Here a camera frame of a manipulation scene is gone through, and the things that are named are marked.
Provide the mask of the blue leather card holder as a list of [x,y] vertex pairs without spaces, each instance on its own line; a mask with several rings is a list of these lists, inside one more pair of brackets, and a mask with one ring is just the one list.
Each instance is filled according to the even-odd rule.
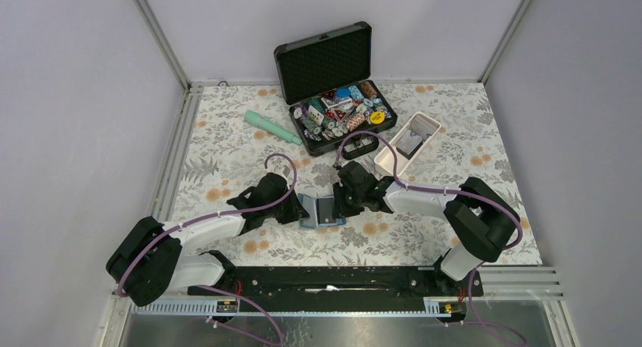
[[319,225],[317,220],[317,210],[316,210],[316,200],[323,197],[333,197],[333,195],[325,195],[321,197],[313,197],[310,195],[299,194],[298,200],[303,205],[303,207],[309,212],[310,218],[306,220],[299,220],[299,226],[304,229],[309,230],[321,230],[329,227],[343,226],[347,223],[346,219],[343,217],[335,216],[335,207],[334,207],[334,217],[336,219],[334,224],[328,225]]

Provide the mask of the black VIP card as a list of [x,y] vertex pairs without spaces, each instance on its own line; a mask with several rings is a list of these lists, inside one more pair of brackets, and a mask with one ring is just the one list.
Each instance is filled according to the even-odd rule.
[[318,198],[316,200],[317,220],[319,225],[335,223],[334,207],[335,201],[331,196]]

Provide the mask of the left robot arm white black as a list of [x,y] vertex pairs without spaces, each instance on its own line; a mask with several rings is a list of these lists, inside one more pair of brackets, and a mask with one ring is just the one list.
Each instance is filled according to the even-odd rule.
[[269,219],[290,224],[309,216],[286,179],[268,173],[212,214],[164,223],[143,217],[105,269],[116,282],[117,293],[137,306],[191,286],[206,285],[224,295],[234,287],[235,275],[220,256],[205,251],[206,245],[255,230]]

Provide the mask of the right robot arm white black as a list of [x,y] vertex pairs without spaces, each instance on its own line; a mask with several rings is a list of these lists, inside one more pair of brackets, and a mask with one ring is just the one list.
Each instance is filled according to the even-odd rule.
[[441,294],[455,294],[474,268],[495,262],[512,246],[511,239],[521,239],[518,214],[477,177],[455,189],[438,189],[404,184],[393,176],[378,179],[356,161],[337,170],[337,217],[354,217],[368,209],[439,217],[450,224],[460,241],[435,263],[434,284]]

